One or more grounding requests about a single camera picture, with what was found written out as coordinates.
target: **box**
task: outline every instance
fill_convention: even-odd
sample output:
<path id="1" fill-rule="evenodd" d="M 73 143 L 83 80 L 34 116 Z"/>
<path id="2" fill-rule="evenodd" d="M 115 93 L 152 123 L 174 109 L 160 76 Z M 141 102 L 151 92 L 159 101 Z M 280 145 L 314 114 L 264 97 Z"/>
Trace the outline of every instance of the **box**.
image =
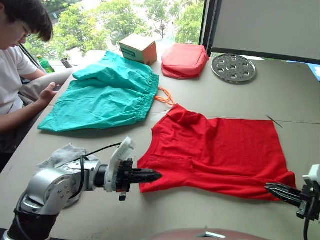
<path id="1" fill-rule="evenodd" d="M 157 58 L 156 42 L 145 36 L 131 34 L 120 41 L 123 57 L 146 65 L 153 64 Z"/>

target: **man's hand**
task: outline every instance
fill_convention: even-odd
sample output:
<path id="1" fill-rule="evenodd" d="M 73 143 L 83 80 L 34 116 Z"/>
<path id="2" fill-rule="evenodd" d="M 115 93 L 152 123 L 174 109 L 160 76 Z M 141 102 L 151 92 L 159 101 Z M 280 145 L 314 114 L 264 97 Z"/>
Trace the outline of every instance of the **man's hand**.
<path id="1" fill-rule="evenodd" d="M 57 94 L 57 91 L 54 91 L 56 87 L 55 82 L 51 82 L 49 86 L 47 86 L 41 93 L 40 93 L 40 98 L 37 102 L 40 104 L 44 105 L 45 107 L 49 105 L 51 100 L 55 97 Z"/>

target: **orange drawstring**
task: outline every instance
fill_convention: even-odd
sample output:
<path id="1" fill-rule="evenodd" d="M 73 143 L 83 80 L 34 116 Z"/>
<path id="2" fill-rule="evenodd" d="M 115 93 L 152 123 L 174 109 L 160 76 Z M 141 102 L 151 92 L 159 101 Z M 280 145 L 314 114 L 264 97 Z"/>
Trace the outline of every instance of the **orange drawstring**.
<path id="1" fill-rule="evenodd" d="M 155 100 L 158 100 L 159 102 L 162 102 L 162 103 L 167 103 L 167 104 L 169 104 L 170 106 L 174 106 L 176 103 L 175 103 L 175 101 L 172 99 L 172 97 L 171 97 L 171 93 L 167 90 L 167 89 L 165 89 L 165 88 L 163 88 L 163 87 L 158 87 L 158 89 L 159 90 L 162 90 L 164 93 L 165 93 L 165 95 L 167 95 L 167 99 L 165 99 L 164 97 L 162 97 L 162 96 L 155 96 L 154 97 L 154 99 Z"/>

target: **red bag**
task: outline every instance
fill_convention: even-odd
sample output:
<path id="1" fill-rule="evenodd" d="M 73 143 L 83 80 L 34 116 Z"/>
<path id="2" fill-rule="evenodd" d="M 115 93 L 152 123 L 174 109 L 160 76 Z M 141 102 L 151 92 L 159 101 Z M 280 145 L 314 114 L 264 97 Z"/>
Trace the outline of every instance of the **red bag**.
<path id="1" fill-rule="evenodd" d="M 175 79 L 199 77 L 209 60 L 202 45 L 175 43 L 162 55 L 163 75 Z"/>

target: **perforated metal disk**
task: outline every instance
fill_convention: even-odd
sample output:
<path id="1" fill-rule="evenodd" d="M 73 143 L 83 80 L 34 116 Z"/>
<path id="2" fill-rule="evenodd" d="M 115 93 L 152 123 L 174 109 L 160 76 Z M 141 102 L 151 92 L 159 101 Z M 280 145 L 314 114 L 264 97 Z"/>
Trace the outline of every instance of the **perforated metal disk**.
<path id="1" fill-rule="evenodd" d="M 224 54 L 212 60 L 213 72 L 230 84 L 247 84 L 256 75 L 255 65 L 243 56 Z"/>

